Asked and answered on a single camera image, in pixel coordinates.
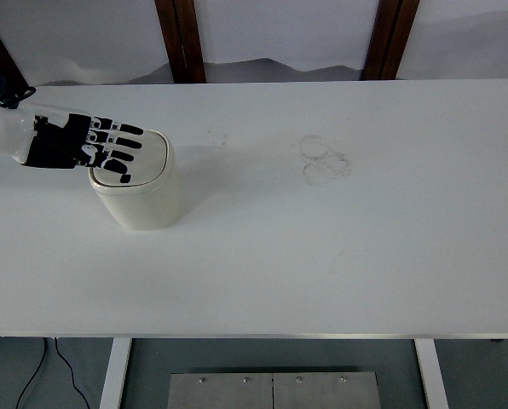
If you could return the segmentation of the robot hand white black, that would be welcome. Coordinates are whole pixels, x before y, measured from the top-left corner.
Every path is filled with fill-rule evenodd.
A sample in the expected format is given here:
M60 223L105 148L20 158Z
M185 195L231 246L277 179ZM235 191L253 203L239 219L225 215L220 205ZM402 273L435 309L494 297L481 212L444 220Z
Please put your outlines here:
M26 167L128 173L144 130L110 118L26 104L0 107L0 154Z

